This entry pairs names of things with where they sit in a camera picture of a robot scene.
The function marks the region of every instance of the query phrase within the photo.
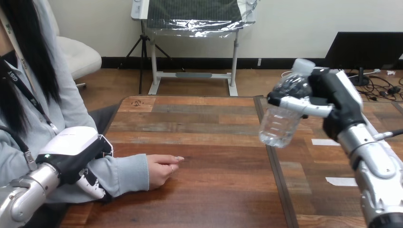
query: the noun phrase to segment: computer monitor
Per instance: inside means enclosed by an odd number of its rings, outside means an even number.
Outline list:
[[[333,69],[358,69],[350,80],[355,86],[369,83],[364,69],[390,69],[403,54],[403,32],[338,32],[326,58]]]

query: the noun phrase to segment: white wall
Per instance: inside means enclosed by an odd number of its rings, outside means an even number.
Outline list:
[[[122,57],[139,38],[132,0],[49,0],[62,36]],[[403,31],[402,0],[261,0],[239,57],[325,57],[338,31]],[[232,57],[232,39],[158,37],[172,57]],[[140,56],[138,48],[132,56]]]

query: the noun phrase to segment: white office chair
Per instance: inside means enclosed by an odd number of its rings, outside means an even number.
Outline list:
[[[44,2],[52,22],[52,27],[56,32],[58,43],[67,59],[68,69],[70,70],[73,80],[99,70],[102,64],[102,59],[99,53],[77,40],[61,37],[59,26],[52,8],[50,7],[48,0],[44,0]],[[85,88],[86,84],[77,84],[77,87]]]

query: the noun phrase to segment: robotic arm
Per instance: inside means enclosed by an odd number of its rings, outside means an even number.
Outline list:
[[[23,150],[30,172],[0,188],[0,228],[24,226],[57,187],[77,184],[94,199],[107,196],[98,179],[86,169],[94,158],[113,156],[113,147],[91,127],[67,128],[53,138],[36,160],[12,131],[1,127]]]
[[[308,82],[311,97],[297,99],[271,92],[268,103],[301,116],[323,117],[324,131],[341,144],[350,159],[367,226],[403,227],[403,163],[379,142],[394,133],[369,132],[362,114],[362,99],[343,71],[331,73],[327,68],[315,68]]]

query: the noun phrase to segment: wooden table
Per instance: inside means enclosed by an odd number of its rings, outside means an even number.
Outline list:
[[[62,228],[285,228],[250,98],[132,96],[106,137],[115,156],[185,157],[160,189],[70,207]]]
[[[365,103],[379,132],[403,128],[399,103]],[[302,120],[284,149],[257,137],[264,98],[133,96],[125,99],[107,138],[117,157],[136,153],[186,158],[161,189],[131,193],[102,205],[72,206],[62,228],[356,228],[365,227],[357,187],[326,177],[353,178],[340,146],[320,118]],[[401,138],[388,140],[403,157]]]

